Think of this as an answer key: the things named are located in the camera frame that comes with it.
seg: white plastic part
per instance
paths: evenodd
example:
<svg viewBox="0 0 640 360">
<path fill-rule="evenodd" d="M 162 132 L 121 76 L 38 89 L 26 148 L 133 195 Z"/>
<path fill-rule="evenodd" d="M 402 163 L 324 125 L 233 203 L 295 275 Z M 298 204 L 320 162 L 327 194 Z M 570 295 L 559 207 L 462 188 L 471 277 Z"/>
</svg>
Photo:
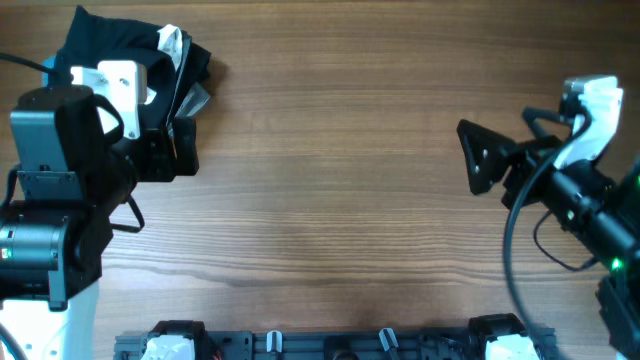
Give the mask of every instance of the white plastic part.
<svg viewBox="0 0 640 360">
<path fill-rule="evenodd" d="M 162 335 L 147 342 L 147 350 L 140 360 L 194 360 L 193 340 L 180 335 Z"/>
<path fill-rule="evenodd" d="M 487 360 L 539 360 L 531 339 L 518 334 L 487 341 L 484 356 Z"/>
<path fill-rule="evenodd" d="M 5 300 L 0 323 L 29 360 L 93 359 L 98 289 L 94 282 L 71 298 L 67 310 L 61 312 L 51 312 L 43 300 Z"/>
<path fill-rule="evenodd" d="M 86 85 L 95 94 L 102 95 L 118 110 L 124 122 L 124 137 L 140 137 L 138 104 L 147 99 L 147 74 L 144 66 L 129 60 L 108 60 L 98 63 L 98 69 L 71 67 L 73 84 Z M 108 133 L 118 125 L 116 119 L 98 109 L 102 130 Z"/>
<path fill-rule="evenodd" d="M 562 169 L 579 160 L 594 160 L 609 144 L 618 128 L 623 90 L 618 88 L 615 76 L 592 76 L 569 79 L 565 82 L 565 95 L 577 93 L 582 105 L 592 117 L 591 126 L 574 140 L 556 158 L 553 165 Z M 575 118 L 575 134 L 584 124 L 584 116 Z"/>
</svg>

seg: wooden table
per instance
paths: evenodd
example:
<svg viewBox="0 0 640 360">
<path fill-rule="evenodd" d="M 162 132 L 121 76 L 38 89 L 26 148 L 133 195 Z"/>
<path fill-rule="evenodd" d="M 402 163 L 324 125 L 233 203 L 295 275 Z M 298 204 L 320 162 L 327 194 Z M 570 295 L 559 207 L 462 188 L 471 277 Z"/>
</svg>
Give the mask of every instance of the wooden table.
<svg viewBox="0 0 640 360">
<path fill-rule="evenodd" d="M 54 54 L 74 8 L 16 3 L 0 8 L 0 51 Z M 95 357 L 110 359 L 114 336 L 159 320 L 325 331 L 464 325 L 513 311 L 503 188 L 470 194 L 458 121 L 525 140 L 523 107 L 555 109 L 566 77 L 611 73 L 626 94 L 601 168 L 619 178 L 639 148 L 639 6 L 544 3 L 88 7 L 180 26 L 226 65 L 219 86 L 220 65 L 205 84 L 215 98 L 198 117 L 200 172 L 140 184 L 147 227 L 117 233 L 103 255 Z M 18 161 L 9 112 L 40 74 L 7 63 L 0 74 L 5 176 Z M 516 229 L 526 304 L 573 358 L 611 358 L 594 297 L 605 272 L 571 274 L 547 260 L 531 239 L 543 212 L 528 208 Z M 112 219 L 133 221 L 126 209 Z M 589 256 L 555 221 L 541 238 L 570 263 Z"/>
</svg>

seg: white bracket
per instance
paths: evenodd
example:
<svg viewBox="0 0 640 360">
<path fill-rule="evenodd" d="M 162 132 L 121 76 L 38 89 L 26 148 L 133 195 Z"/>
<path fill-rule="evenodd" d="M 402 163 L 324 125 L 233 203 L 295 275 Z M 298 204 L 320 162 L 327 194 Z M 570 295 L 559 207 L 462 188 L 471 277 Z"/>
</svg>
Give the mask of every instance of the white bracket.
<svg viewBox="0 0 640 360">
<path fill-rule="evenodd" d="M 564 98 L 577 95 L 580 103 L 591 114 L 589 129 L 575 139 L 556 158 L 553 165 L 562 169 L 578 160 L 594 160 L 609 144 L 618 128 L 623 90 L 618 88 L 615 76 L 585 76 L 565 81 Z M 584 124 L 584 116 L 574 119 L 572 133 Z"/>
<path fill-rule="evenodd" d="M 98 63 L 97 70 L 73 66 L 71 74 L 73 84 L 89 86 L 118 110 L 124 122 L 124 137 L 140 137 L 138 104 L 144 104 L 147 99 L 147 71 L 144 66 L 130 60 L 107 60 Z M 105 110 L 99 108 L 98 114 L 105 134 L 118 125 Z"/>
</svg>

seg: tabletop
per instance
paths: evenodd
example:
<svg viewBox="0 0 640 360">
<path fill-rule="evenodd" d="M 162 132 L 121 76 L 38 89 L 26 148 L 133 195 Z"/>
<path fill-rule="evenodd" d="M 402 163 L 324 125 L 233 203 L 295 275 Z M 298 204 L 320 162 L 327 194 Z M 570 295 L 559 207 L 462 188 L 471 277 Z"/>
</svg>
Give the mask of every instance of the tabletop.
<svg viewBox="0 0 640 360">
<path fill-rule="evenodd" d="M 103 254 L 95 357 L 160 320 L 264 332 L 417 329 L 513 312 L 501 265 L 502 186 L 469 192 L 460 119 L 518 141 L 525 106 L 556 109 L 565 78 L 615 74 L 618 135 L 600 168 L 638 154 L 640 6 L 626 1 L 192 1 L 88 6 L 174 24 L 213 54 L 198 114 L 200 171 L 139 184 L 139 234 Z M 0 51 L 42 61 L 64 43 L 68 1 L 9 0 Z M 40 74 L 0 64 L 0 174 L 18 162 L 8 115 Z M 4 181 L 0 182 L 4 192 Z M 514 263 L 526 306 L 579 359 L 612 358 L 594 293 L 535 247 L 526 208 Z M 134 222 L 118 209 L 114 222 Z M 541 241 L 589 253 L 555 220 Z"/>
</svg>

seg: black garment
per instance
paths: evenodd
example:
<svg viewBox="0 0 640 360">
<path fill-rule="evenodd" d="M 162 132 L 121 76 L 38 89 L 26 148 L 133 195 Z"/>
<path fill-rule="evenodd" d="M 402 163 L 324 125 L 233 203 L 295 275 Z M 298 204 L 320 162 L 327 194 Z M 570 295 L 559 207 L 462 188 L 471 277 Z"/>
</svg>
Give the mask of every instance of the black garment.
<svg viewBox="0 0 640 360">
<path fill-rule="evenodd" d="M 160 28 L 136 20 L 105 19 L 78 6 L 65 44 L 56 55 L 54 69 L 68 74 L 72 66 L 97 68 L 102 60 L 133 60 L 144 65 L 147 86 L 157 95 L 151 104 L 138 106 L 140 123 L 143 128 L 164 126 L 172 104 L 179 107 L 186 96 L 186 91 L 183 94 L 176 88 L 186 87 L 188 91 L 195 82 L 209 76 L 207 64 L 211 53 L 195 44 L 187 51 L 183 46 L 183 61 L 176 73 L 171 57 L 158 50 Z M 183 42 L 191 39 L 186 32 L 182 33 Z M 52 79 L 51 85 L 59 85 L 59 81 Z"/>
</svg>

